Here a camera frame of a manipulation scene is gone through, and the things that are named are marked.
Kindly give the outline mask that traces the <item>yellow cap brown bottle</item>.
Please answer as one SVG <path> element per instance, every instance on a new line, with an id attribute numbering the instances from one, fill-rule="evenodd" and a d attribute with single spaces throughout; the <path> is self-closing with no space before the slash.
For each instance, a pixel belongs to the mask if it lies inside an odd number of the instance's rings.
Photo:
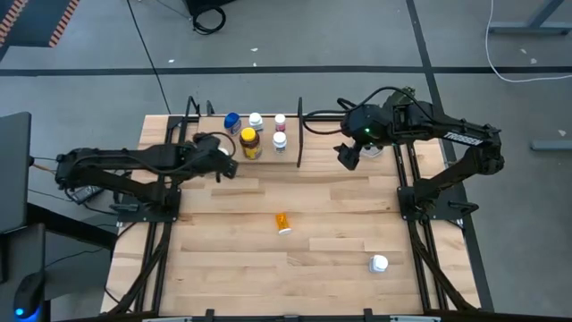
<path id="1" fill-rule="evenodd" d="M 254 128 L 248 127 L 240 132 L 240 145 L 246 159 L 258 159 L 262 153 L 260 136 Z"/>

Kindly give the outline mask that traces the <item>black box on floor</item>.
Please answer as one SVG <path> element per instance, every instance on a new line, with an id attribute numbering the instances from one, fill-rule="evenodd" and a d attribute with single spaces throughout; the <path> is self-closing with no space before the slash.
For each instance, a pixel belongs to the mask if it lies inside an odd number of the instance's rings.
<path id="1" fill-rule="evenodd" d="M 186 5 L 189 14 L 196 16 L 205 11 L 221 8 L 223 5 L 234 2 L 235 0 L 182 0 Z"/>

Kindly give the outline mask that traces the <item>black power adapter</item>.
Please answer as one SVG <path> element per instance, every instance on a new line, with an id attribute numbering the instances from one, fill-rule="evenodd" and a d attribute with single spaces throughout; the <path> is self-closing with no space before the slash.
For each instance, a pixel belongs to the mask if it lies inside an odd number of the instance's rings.
<path id="1" fill-rule="evenodd" d="M 77 189 L 76 191 L 74 191 L 71 194 L 71 199 L 78 205 L 82 205 L 90 200 L 92 200 L 94 197 L 98 196 L 99 194 L 101 194 L 104 190 L 100 187 L 97 186 L 84 186 L 81 187 L 79 189 Z"/>

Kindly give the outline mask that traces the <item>grey metal table leg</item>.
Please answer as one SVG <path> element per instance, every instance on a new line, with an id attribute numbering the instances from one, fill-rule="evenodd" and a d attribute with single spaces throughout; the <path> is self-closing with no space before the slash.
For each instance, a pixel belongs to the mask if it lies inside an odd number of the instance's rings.
<path id="1" fill-rule="evenodd" d="M 535 12 L 524 22 L 493 21 L 494 0 L 486 30 L 492 33 L 544 34 L 566 36 L 572 32 L 572 22 L 549 22 L 548 19 L 564 3 L 565 0 L 545 0 Z"/>

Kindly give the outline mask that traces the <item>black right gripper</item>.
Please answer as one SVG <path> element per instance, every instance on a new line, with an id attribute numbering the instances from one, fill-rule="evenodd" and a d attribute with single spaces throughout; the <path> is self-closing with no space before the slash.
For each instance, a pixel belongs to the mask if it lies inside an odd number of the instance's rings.
<path id="1" fill-rule="evenodd" d="M 335 146 L 333 149 L 338 154 L 341 153 L 342 165 L 346 169 L 353 171 L 356 169 L 359 163 L 360 152 L 364 147 L 364 145 L 365 145 L 364 141 L 352 137 L 351 141 L 341 143 L 340 145 Z"/>

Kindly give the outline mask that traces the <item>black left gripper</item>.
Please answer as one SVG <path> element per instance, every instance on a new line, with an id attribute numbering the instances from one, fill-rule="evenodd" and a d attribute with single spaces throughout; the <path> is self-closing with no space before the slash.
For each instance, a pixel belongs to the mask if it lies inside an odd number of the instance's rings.
<path id="1" fill-rule="evenodd" d="M 234 179 L 238 171 L 239 164 L 232 158 L 226 160 L 226 155 L 224 154 L 214 154 L 210 156 L 209 163 L 216 179 L 220 179 L 221 176 Z"/>

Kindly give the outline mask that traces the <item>blue lid Tums jar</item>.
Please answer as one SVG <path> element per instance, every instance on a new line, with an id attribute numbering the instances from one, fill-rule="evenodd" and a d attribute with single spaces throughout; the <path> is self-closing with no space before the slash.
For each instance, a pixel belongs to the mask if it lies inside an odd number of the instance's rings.
<path id="1" fill-rule="evenodd" d="M 240 115 L 234 112 L 228 113 L 223 119 L 223 128 L 230 135 L 234 136 L 240 132 Z"/>

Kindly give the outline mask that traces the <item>small white pill bottle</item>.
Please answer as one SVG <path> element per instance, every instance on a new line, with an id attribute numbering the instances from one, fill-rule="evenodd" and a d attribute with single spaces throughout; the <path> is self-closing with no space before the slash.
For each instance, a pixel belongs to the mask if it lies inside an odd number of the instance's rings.
<path id="1" fill-rule="evenodd" d="M 383 273 L 389 266 L 389 260 L 383 255 L 373 255 L 369 260 L 369 271 L 371 273 Z"/>

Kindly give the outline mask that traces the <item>dark mat with orange stripes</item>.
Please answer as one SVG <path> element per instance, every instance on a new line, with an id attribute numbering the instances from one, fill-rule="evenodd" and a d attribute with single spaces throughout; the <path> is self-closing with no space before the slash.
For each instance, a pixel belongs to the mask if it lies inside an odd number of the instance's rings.
<path id="1" fill-rule="evenodd" d="M 0 62 L 10 47 L 55 47 L 80 0 L 0 0 Z"/>

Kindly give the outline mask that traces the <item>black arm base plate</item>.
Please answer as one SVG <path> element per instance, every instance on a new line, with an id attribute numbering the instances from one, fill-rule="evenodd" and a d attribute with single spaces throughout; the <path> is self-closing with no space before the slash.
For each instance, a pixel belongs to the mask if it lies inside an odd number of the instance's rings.
<path id="1" fill-rule="evenodd" d="M 458 220 L 475 212 L 479 206 L 458 201 L 453 189 L 442 192 L 436 201 L 423 204 L 414 197 L 412 187 L 399 187 L 397 195 L 400 213 L 404 220 Z"/>
<path id="2" fill-rule="evenodd" d="M 120 222 L 171 223 L 179 216 L 181 190 L 170 189 L 166 206 L 143 202 L 132 196 L 123 196 L 120 203 L 110 206 Z"/>

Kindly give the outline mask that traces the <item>dark grey monitor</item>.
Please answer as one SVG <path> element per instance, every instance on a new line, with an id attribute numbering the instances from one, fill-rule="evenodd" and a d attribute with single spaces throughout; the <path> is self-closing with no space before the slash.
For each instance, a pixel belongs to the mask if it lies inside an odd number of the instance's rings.
<path id="1" fill-rule="evenodd" d="M 0 234 L 26 224 L 31 114 L 0 116 Z"/>

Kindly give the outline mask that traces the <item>orange pill bottle white cap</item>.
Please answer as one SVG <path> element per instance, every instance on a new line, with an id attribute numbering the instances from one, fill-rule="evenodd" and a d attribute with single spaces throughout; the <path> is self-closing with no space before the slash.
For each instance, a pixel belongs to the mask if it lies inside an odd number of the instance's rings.
<path id="1" fill-rule="evenodd" d="M 275 219 L 279 235 L 286 235 L 291 233 L 292 229 L 290 227 L 288 217 L 286 216 L 285 213 L 280 213 L 276 215 Z"/>

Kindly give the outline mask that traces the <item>grey metal bar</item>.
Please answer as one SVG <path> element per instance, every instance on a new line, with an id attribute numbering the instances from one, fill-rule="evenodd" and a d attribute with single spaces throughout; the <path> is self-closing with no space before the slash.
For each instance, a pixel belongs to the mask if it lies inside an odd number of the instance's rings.
<path id="1" fill-rule="evenodd" d="M 572 151 L 572 140 L 533 140 L 530 149 L 535 151 Z"/>

